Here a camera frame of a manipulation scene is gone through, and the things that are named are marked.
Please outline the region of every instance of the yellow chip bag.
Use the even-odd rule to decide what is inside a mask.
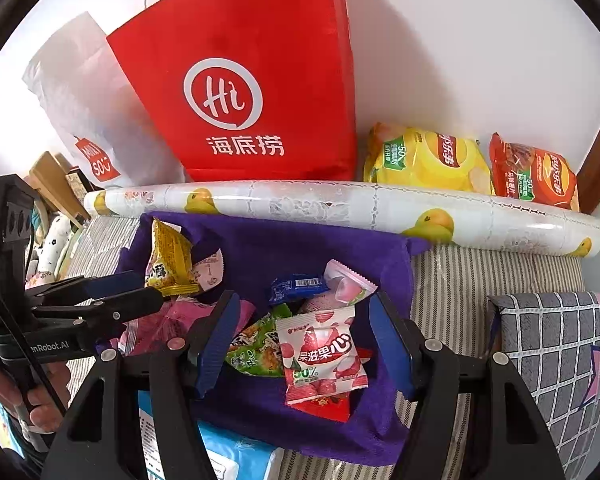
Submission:
[[[200,286],[193,275],[191,242],[155,218],[151,240],[153,248],[144,273],[144,286],[154,286],[163,296],[199,292]]]
[[[494,194],[489,167],[474,140],[393,124],[371,128],[364,179]]]

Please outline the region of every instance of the person's hand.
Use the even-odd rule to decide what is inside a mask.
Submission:
[[[58,397],[60,397],[62,403],[67,406],[69,398],[71,397],[69,390],[66,387],[69,383],[69,379],[71,379],[69,368],[67,368],[64,363],[49,363],[46,367],[46,374],[49,376],[51,384],[58,393]],[[51,400],[51,396],[49,396],[46,388],[40,385],[29,390],[27,399],[35,406],[35,409],[29,414],[31,423],[42,431],[57,431],[62,423],[62,415]],[[0,403],[11,413],[11,415],[17,417],[14,406],[22,404],[22,394],[11,378],[1,370]]]

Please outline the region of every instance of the barcode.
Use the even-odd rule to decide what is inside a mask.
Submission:
[[[308,280],[296,280],[296,286],[313,286],[320,285],[319,278],[309,278]]]

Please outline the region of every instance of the checkered cushion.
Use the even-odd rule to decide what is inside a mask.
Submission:
[[[576,478],[600,417],[600,294],[490,297],[502,351],[538,404],[567,480]]]

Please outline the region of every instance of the screw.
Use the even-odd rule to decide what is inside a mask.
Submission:
[[[493,355],[493,360],[499,365],[505,365],[509,362],[509,357],[502,352],[496,352]]]
[[[184,345],[185,341],[183,338],[174,337],[173,339],[169,339],[169,342],[167,343],[167,348],[169,348],[169,350],[180,350],[181,348],[184,348]]]
[[[427,339],[424,342],[424,346],[427,350],[432,352],[440,352],[442,350],[442,343],[437,339]]]
[[[100,354],[100,358],[107,363],[109,361],[113,361],[117,355],[118,352],[116,352],[113,348],[107,348],[102,352],[102,354]]]

